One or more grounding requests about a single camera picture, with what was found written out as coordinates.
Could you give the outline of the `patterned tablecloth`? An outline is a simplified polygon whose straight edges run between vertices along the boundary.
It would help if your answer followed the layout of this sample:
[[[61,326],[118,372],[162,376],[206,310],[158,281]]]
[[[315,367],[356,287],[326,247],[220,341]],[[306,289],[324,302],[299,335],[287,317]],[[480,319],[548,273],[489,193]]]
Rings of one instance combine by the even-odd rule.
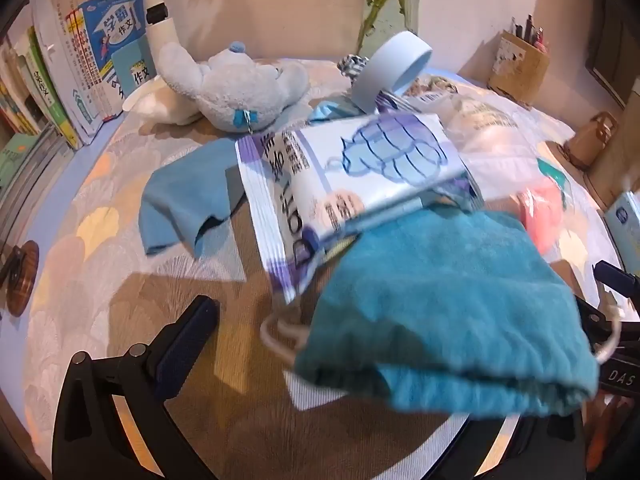
[[[76,353],[121,356],[205,295],[220,304],[219,327],[166,408],[216,476],[423,477],[461,418],[395,413],[288,372],[259,339],[271,302],[246,207],[204,235],[201,257],[182,245],[145,255],[138,214],[151,174],[214,139],[207,122],[151,126],[129,117],[70,203],[29,313],[24,412],[35,451],[52,463],[58,400]]]

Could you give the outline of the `pink packet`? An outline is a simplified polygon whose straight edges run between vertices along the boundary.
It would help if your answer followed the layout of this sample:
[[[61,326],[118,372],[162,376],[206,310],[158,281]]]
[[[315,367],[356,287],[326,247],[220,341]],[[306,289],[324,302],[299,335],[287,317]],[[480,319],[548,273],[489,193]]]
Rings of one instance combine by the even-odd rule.
[[[541,255],[550,252],[560,237],[563,193],[550,179],[542,179],[516,196],[520,220]]]

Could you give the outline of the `white desk lamp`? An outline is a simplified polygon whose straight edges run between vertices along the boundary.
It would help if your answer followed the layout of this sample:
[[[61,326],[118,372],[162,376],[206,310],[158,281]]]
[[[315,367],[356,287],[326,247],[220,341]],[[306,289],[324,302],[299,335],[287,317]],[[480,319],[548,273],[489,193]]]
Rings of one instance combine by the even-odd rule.
[[[145,10],[145,35],[155,65],[165,44],[178,44],[179,38],[174,19],[169,15],[165,0],[143,0]]]

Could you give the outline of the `blue cloth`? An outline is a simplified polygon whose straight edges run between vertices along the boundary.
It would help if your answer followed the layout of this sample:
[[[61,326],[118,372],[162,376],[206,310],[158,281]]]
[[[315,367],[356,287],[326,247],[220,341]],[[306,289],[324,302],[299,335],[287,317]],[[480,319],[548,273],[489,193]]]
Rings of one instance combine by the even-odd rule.
[[[205,234],[221,226],[244,196],[235,142],[208,142],[155,170],[145,185],[139,232],[145,255],[183,244],[203,255]]]

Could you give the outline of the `teal towel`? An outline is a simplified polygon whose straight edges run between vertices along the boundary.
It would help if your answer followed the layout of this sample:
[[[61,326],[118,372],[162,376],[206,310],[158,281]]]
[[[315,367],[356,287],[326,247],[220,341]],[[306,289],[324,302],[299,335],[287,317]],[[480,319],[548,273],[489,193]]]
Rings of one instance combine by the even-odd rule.
[[[363,233],[295,373],[400,412],[566,415],[598,390],[572,290],[510,214],[434,207]]]

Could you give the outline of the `white purple wipes pack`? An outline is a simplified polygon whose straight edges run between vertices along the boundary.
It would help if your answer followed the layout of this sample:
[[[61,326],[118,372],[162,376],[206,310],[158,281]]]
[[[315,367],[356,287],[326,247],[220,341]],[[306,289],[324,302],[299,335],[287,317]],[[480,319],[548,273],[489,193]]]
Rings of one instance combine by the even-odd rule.
[[[244,136],[235,144],[262,266],[289,304],[346,238],[480,188],[434,114],[396,112]]]

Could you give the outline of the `brown leather pouch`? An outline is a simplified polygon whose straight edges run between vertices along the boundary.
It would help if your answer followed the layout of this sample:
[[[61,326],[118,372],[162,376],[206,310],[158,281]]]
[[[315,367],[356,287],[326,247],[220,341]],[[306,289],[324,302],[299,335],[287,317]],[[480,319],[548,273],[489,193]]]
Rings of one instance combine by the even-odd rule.
[[[588,170],[617,129],[618,122],[611,113],[595,114],[563,144],[566,158],[578,169]]]

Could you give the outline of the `grey plush elephant toy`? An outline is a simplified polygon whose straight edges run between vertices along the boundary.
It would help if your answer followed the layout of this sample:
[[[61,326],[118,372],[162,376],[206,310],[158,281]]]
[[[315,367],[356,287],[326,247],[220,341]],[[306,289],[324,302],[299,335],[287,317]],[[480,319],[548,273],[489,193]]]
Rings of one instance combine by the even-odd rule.
[[[165,44],[156,69],[171,90],[194,103],[218,130],[244,133],[268,128],[309,87],[299,62],[258,63],[235,42],[203,63],[180,44]]]

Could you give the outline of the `stack of books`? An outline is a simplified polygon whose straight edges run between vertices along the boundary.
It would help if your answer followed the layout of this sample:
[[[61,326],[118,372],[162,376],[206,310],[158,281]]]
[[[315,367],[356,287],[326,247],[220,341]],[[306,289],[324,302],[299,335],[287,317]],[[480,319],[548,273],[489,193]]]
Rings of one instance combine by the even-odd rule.
[[[29,0],[9,40],[75,151],[156,76],[143,0]]]

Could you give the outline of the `blue tissue pack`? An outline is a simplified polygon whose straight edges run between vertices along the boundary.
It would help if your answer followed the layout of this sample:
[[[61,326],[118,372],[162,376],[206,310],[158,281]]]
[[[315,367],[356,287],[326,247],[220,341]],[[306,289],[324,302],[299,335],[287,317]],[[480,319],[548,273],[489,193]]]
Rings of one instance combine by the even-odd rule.
[[[623,192],[605,211],[604,218],[624,269],[627,273],[639,275],[639,196],[634,192]]]

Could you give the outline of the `bamboo pen holder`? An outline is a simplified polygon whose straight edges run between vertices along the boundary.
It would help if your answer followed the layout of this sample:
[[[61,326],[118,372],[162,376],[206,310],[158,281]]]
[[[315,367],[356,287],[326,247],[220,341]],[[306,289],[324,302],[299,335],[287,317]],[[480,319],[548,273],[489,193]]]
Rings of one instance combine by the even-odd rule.
[[[524,25],[512,21],[504,30],[488,79],[488,88],[525,108],[538,96],[550,58],[544,45],[544,30],[529,15]]]

